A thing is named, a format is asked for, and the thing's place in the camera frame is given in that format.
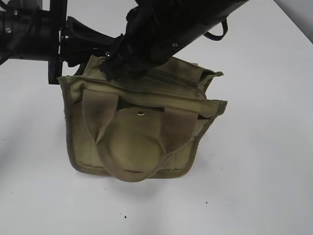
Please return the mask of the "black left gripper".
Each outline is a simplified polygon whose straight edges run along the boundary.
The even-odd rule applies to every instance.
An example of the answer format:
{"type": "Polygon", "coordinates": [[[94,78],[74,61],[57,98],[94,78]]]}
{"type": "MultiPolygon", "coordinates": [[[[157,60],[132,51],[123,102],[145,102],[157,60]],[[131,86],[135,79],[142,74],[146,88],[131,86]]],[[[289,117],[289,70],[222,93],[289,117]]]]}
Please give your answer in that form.
{"type": "Polygon", "coordinates": [[[59,85],[63,62],[75,67],[91,55],[110,58],[123,34],[111,37],[82,24],[74,17],[55,17],[51,20],[48,53],[48,83],[59,85]]]}

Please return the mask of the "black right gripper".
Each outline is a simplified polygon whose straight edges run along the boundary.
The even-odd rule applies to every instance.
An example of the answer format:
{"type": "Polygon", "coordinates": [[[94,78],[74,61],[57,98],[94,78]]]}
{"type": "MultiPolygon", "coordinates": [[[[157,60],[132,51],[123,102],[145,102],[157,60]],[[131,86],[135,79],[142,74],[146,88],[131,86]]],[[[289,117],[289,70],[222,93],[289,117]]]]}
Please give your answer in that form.
{"type": "Polygon", "coordinates": [[[100,71],[108,81],[140,79],[220,23],[218,4],[139,4],[114,38],[100,71]]]}

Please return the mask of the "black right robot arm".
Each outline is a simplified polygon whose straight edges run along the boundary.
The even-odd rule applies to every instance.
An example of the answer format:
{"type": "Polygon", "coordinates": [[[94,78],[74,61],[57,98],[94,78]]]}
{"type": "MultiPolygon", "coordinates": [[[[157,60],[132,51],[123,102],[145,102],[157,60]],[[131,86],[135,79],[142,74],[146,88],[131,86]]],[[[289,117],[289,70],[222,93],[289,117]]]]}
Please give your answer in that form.
{"type": "Polygon", "coordinates": [[[204,36],[221,40],[227,17],[245,0],[138,0],[126,16],[125,34],[116,38],[100,70],[109,79],[142,77],[204,36]]]}

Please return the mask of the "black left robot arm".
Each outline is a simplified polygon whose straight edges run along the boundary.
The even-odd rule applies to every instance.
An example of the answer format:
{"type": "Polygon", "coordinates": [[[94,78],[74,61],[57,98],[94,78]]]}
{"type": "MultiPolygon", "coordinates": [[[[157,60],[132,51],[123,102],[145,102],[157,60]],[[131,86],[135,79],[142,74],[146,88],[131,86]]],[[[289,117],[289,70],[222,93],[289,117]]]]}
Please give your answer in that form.
{"type": "Polygon", "coordinates": [[[0,2],[0,63],[9,59],[45,61],[50,85],[57,85],[63,63],[82,67],[93,56],[109,59],[116,38],[67,15],[66,0],[0,2]]]}

